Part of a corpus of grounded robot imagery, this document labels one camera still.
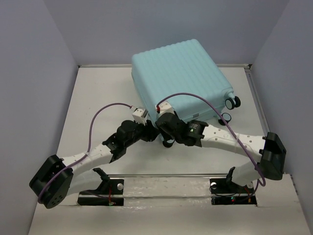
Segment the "light blue hard-shell suitcase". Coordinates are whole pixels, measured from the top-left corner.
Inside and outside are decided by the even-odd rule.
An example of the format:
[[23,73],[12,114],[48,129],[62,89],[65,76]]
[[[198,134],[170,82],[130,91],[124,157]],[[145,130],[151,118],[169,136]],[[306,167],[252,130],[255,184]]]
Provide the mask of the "light blue hard-shell suitcase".
[[132,56],[132,79],[144,108],[156,122],[156,105],[166,99],[184,122],[207,121],[240,107],[230,82],[196,39]]

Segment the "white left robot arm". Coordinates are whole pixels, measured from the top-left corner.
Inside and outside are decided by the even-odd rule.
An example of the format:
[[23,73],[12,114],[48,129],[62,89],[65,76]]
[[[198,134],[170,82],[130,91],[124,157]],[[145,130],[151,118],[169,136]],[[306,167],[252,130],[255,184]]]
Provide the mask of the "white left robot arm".
[[95,177],[88,179],[90,172],[97,167],[113,163],[126,154],[129,146],[137,141],[152,142],[159,135],[159,130],[150,120],[146,124],[125,120],[107,140],[86,153],[59,158],[52,155],[46,159],[29,186],[38,197],[38,203],[47,209],[59,205],[67,196],[85,190],[104,193],[108,189],[108,181]]

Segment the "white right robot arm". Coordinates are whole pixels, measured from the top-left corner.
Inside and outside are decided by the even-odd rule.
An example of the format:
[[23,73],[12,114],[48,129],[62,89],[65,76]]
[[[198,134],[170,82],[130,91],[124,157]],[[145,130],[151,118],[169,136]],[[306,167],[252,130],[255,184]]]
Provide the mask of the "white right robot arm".
[[226,188],[238,191],[252,181],[280,181],[284,174],[287,150],[276,133],[266,136],[241,135],[217,128],[206,122],[184,122],[172,113],[163,114],[156,126],[165,140],[186,146],[216,148],[248,157],[248,163],[232,167],[225,180]]

